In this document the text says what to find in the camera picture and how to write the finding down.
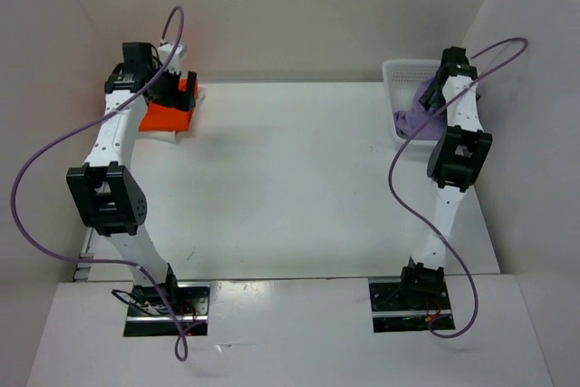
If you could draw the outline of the orange t shirt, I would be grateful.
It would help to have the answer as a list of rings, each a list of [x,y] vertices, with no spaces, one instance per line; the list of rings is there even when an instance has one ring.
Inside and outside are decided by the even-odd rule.
[[[198,78],[191,76],[174,83],[159,85],[140,122],[139,132],[172,132],[189,130],[197,106]]]

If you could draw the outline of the lavender t shirt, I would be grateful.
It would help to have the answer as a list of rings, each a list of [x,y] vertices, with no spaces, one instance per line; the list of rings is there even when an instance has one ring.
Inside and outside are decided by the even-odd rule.
[[[413,96],[412,106],[409,110],[396,111],[393,114],[395,131],[400,138],[406,140],[422,125],[423,122],[428,120],[431,115],[437,111],[433,108],[427,111],[420,104],[420,98],[422,94],[427,91],[432,81],[433,77],[430,77],[420,83]],[[446,130],[446,127],[447,116],[446,113],[443,112],[439,117],[437,117],[427,127],[425,127],[415,137],[415,140],[438,140]]]

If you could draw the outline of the white t shirt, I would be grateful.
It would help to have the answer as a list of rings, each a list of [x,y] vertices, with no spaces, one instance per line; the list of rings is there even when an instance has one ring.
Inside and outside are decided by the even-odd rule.
[[[137,138],[178,143],[192,132],[194,114],[195,110],[178,111],[151,102],[140,123]]]

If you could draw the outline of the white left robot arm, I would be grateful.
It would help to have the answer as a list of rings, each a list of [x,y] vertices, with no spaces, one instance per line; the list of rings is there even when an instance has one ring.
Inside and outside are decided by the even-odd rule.
[[[123,44],[123,61],[104,84],[108,119],[84,163],[66,174],[83,224],[130,262],[138,301],[149,303],[160,314],[174,312],[181,293],[171,266],[145,228],[148,204],[130,167],[139,127],[151,103],[177,111],[195,107],[197,75],[188,73],[186,87],[179,86],[186,51],[184,44],[167,41],[158,48]]]

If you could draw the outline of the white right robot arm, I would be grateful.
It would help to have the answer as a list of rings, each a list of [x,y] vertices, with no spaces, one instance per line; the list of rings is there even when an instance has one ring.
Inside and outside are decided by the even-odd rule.
[[[430,222],[449,237],[460,202],[475,183],[492,144],[483,131],[477,110],[477,69],[469,64],[464,48],[442,52],[440,66],[418,99],[420,111],[445,123],[431,152],[427,176],[433,182],[436,203]],[[440,295],[444,284],[447,248],[429,234],[402,269],[397,296],[402,305],[421,309]]]

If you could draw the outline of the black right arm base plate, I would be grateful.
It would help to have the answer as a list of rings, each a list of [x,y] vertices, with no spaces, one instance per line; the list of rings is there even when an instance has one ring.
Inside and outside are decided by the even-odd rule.
[[[436,296],[410,303],[403,297],[398,281],[370,280],[368,286],[375,333],[428,331],[431,320],[435,331],[455,329],[446,285]]]

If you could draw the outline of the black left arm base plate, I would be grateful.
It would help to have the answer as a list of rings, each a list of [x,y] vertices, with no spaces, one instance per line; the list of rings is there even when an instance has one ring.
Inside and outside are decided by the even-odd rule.
[[[113,289],[111,293],[127,306],[124,337],[178,336],[178,328],[158,293],[151,288],[134,286],[130,291]],[[204,283],[177,285],[167,299],[186,336],[208,333],[210,286]]]

